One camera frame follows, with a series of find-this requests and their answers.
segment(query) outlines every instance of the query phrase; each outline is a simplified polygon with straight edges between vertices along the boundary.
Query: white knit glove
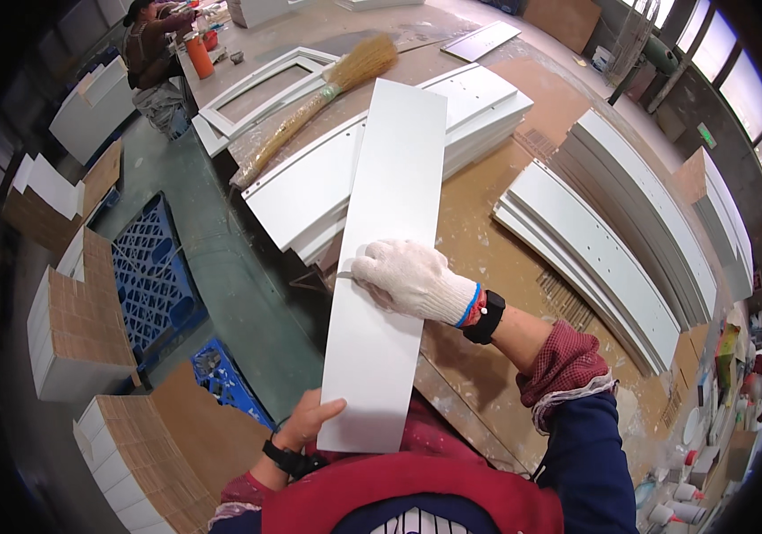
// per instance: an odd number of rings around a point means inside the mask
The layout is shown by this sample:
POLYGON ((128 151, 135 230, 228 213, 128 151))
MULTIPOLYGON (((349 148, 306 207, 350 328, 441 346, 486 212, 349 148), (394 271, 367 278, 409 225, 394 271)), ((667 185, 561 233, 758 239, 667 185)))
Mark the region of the white knit glove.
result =
POLYGON ((447 265, 446 256, 434 249, 385 239, 366 246, 351 272, 360 287, 393 311, 460 326, 480 287, 447 265))

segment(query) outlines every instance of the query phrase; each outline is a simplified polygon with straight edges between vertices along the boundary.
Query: broom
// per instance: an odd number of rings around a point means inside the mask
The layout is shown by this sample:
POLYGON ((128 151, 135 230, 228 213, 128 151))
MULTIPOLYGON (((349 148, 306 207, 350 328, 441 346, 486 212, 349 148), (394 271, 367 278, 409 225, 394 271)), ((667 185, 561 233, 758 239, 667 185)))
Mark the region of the broom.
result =
POLYGON ((274 135, 245 160, 235 176, 230 178, 230 184, 239 190, 246 189, 277 151, 324 106, 340 93, 380 76, 396 65, 397 60, 396 46, 386 33, 360 41, 350 54, 336 62, 327 84, 283 121, 274 135))

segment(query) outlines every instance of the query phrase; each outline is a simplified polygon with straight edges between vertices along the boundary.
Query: green exit sign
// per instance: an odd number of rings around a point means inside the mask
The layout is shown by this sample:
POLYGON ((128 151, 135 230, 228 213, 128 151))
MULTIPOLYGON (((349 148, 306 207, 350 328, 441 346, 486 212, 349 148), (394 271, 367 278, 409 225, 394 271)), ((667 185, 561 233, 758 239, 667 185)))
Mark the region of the green exit sign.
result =
POLYGON ((710 134, 710 130, 707 129, 707 126, 705 126, 703 122, 700 122, 697 127, 699 134, 701 134, 701 138, 703 138, 705 143, 707 143, 707 147, 712 150, 713 147, 716 146, 716 139, 713 138, 713 136, 710 134))

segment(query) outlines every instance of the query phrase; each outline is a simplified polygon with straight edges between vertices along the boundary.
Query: wristwatch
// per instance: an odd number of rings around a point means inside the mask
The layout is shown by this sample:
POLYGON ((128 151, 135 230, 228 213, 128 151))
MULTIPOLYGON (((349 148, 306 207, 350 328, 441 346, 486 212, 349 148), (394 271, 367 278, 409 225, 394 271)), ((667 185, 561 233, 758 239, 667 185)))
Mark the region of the wristwatch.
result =
POLYGON ((485 290, 485 297, 485 305, 479 310, 481 312, 479 321, 475 325, 461 329, 464 337, 480 345, 490 344, 491 336, 494 335, 496 326, 503 318, 503 310, 506 309, 506 301, 493 291, 485 290))
POLYGON ((305 456, 291 449, 278 449, 270 439, 262 445, 262 452, 272 459, 280 471, 290 475, 295 480, 317 471, 328 465, 327 460, 319 454, 305 456))

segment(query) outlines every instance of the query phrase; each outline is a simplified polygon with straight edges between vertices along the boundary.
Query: workbench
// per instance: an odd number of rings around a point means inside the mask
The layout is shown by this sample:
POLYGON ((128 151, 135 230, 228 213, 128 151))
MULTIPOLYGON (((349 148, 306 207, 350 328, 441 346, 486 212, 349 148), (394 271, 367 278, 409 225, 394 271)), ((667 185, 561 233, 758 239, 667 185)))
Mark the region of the workbench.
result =
MULTIPOLYGON (((396 67, 384 78, 416 85, 464 64, 440 51, 442 41, 493 20, 518 27, 525 24, 521 19, 482 4, 476 7, 476 3, 453 0, 430 4, 447 8, 463 6, 469 14, 478 9, 482 19, 477 24, 429 4, 354 13, 330 0, 318 0, 250 30, 227 22, 219 33, 219 42, 230 52, 243 50, 245 60, 237 66, 231 61, 219 62, 215 65, 215 74, 204 80, 197 78, 186 53, 180 52, 179 58, 196 104, 202 107, 238 80, 299 45, 340 56, 364 37, 388 32, 400 55, 396 67)), ((696 373, 710 365, 718 328, 699 326, 685 332, 678 341, 673 371, 659 377, 643 376, 584 301, 536 253, 495 223, 491 213, 497 198, 518 173, 533 158, 547 162, 568 129, 590 107, 619 128, 677 198, 679 194, 670 184, 672 175, 601 96, 566 67, 522 39, 513 38, 479 62, 517 86, 535 101, 535 106, 512 138, 482 162, 465 167, 444 183, 436 247, 449 257, 455 272, 499 292, 515 307, 545 320, 568 320, 579 331, 598 337, 600 354, 624 390, 618 397, 620 432, 632 478, 638 482, 655 460, 653 444, 669 438, 673 428, 682 428, 690 405, 695 405, 688 392, 695 390, 696 373)), ((284 74, 279 75, 283 76, 281 80, 274 78, 265 82, 220 112, 236 121, 297 80, 298 73, 284 74)), ((338 98, 280 150, 268 168, 366 110, 372 91, 373 82, 370 82, 338 98)), ((281 109, 231 143, 229 152, 236 162, 241 164, 300 104, 296 102, 281 109)), ((229 177, 219 176, 219 179, 226 184, 229 177)), ((241 199, 235 200, 237 197, 233 196, 234 208, 237 202, 239 208, 243 203, 241 199)), ((708 261, 715 264, 717 283, 723 287, 721 267, 701 229, 701 222, 685 202, 679 204, 708 261)), ((265 242, 268 236, 262 231, 253 239, 265 242)), ((330 289, 334 280, 331 273, 321 276, 330 289)), ((728 295, 719 293, 712 325, 718 325, 731 310, 728 295)), ((514 366, 492 346, 470 344, 452 327, 426 323, 414 387, 495 467, 532 473, 546 449, 547 439, 537 433, 530 411, 520 404, 515 375, 514 366)))

